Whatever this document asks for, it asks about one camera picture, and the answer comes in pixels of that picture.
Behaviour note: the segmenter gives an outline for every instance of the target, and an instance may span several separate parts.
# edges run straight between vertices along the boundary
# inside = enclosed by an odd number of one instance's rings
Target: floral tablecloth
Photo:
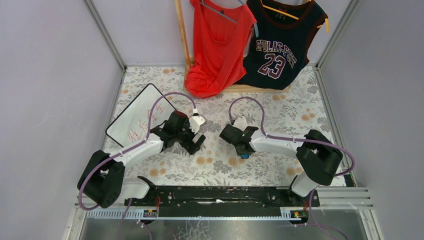
[[[163,94],[183,93],[183,81],[182,66],[128,67],[114,118],[148,83],[153,83]],[[200,133],[206,136],[202,150],[189,155],[176,144],[134,166],[128,170],[126,177],[145,176],[157,185],[289,186],[293,178],[303,171],[297,159],[265,152],[241,159],[234,147],[219,137],[229,122],[231,102],[241,96],[250,96],[262,103],[265,108],[264,127],[268,133],[303,135],[310,129],[317,129],[332,140],[313,69],[307,66],[291,84],[289,92],[221,93],[206,99],[195,98],[199,113],[207,118],[200,129]],[[168,100],[187,115],[192,111],[192,103],[183,96],[169,96]],[[235,117],[246,116],[250,126],[260,126],[261,110],[253,101],[239,101],[233,106],[232,114]],[[119,148],[118,144],[107,139],[104,151]],[[331,185],[345,186],[346,183],[342,177],[337,177]]]

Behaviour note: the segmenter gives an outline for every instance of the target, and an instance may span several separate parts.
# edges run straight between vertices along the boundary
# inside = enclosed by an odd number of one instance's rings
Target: wall
[[[387,240],[422,239],[424,2],[362,1],[322,73]]]
[[[0,239],[60,239],[120,69],[82,0],[0,3]]]
[[[278,0],[299,5],[305,0]],[[235,8],[237,0],[213,0],[214,3]],[[317,0],[326,11],[330,33],[325,27],[318,31],[308,57],[316,63],[327,46],[350,0]],[[173,0],[93,0],[116,48],[127,65],[184,64],[177,14]],[[193,15],[189,0],[181,0],[189,52],[193,55]]]

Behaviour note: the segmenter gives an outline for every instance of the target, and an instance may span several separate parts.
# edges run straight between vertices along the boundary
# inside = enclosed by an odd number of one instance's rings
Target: jersey neckline
[[[245,13],[245,11],[246,11],[246,9],[244,9],[244,8],[247,8],[246,4],[243,4],[243,5],[241,5],[241,6],[234,7],[234,8],[225,8],[225,7],[219,6],[218,4],[216,4],[216,3],[212,2],[211,0],[207,0],[207,1],[205,1],[205,2],[208,2],[208,3],[205,3],[206,5],[208,5],[208,7],[211,7],[211,8],[213,8],[213,9],[215,9],[215,10],[216,10],[216,8],[220,8],[220,9],[223,9],[223,10],[226,10],[226,11],[235,11],[235,10],[241,9],[241,11],[240,11],[240,15],[238,16],[238,19],[236,20],[236,22],[232,22],[231,20],[227,19],[227,21],[228,21],[228,22],[233,23],[233,24],[235,25],[235,26],[234,26],[234,31],[236,31],[236,28],[237,28],[237,26],[239,25],[239,22],[241,21],[241,19],[243,19],[243,18],[242,18],[242,17],[243,17],[243,14],[244,14],[244,13]],[[199,12],[200,12],[200,16],[201,16],[202,24],[204,25],[204,28],[205,28],[205,29],[206,29],[206,31],[208,32],[209,37],[210,37],[213,41],[215,41],[216,43],[220,43],[220,44],[226,44],[226,43],[231,42],[231,40],[233,40],[233,38],[234,38],[234,33],[233,33],[233,34],[231,35],[231,37],[230,37],[228,40],[226,40],[226,41],[219,41],[219,40],[216,40],[216,39],[214,38],[214,36],[212,35],[211,30],[209,29],[208,25],[206,24],[205,15],[203,14],[203,11],[202,11],[202,5],[200,4],[200,0],[197,0],[197,4],[198,4],[197,6],[199,7]]]
[[[290,24],[280,24],[278,22],[275,22],[274,20],[272,20],[270,18],[270,16],[268,15],[266,9],[264,6],[262,6],[262,4],[259,2],[259,8],[262,11],[263,16],[266,18],[266,20],[274,25],[277,28],[280,29],[293,29],[295,27],[297,27],[299,24],[301,24],[303,22],[303,20],[308,16],[309,12],[312,10],[312,7],[315,4],[315,0],[311,0],[308,1],[304,4],[301,5],[289,5],[289,4],[284,4],[278,1],[274,1],[274,0],[267,0],[268,2],[271,2],[279,7],[281,7],[282,9],[293,9],[293,10],[299,10],[299,9],[305,9],[305,11],[303,12],[302,16],[298,17],[299,19],[297,19],[295,22],[290,23]]]

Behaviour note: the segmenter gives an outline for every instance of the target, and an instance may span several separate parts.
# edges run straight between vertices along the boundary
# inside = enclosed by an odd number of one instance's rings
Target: jersey armhole trim
[[[323,25],[326,22],[326,19],[329,16],[327,16],[327,14],[323,14],[312,26],[312,29],[310,30],[307,39],[306,39],[306,46],[305,46],[305,62],[306,64],[309,63],[309,58],[308,58],[308,51],[309,51],[309,47],[311,46],[312,41],[314,40],[315,35],[317,34],[317,32],[321,29],[321,28],[317,28],[319,25]]]

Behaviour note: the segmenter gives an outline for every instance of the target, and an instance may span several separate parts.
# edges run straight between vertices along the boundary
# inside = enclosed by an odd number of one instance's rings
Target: red shirt
[[[236,23],[201,5],[200,0],[190,0],[190,3],[194,7],[194,65],[184,85],[193,96],[208,98],[246,74],[243,54],[256,20],[246,4],[223,8],[204,0],[207,6]]]

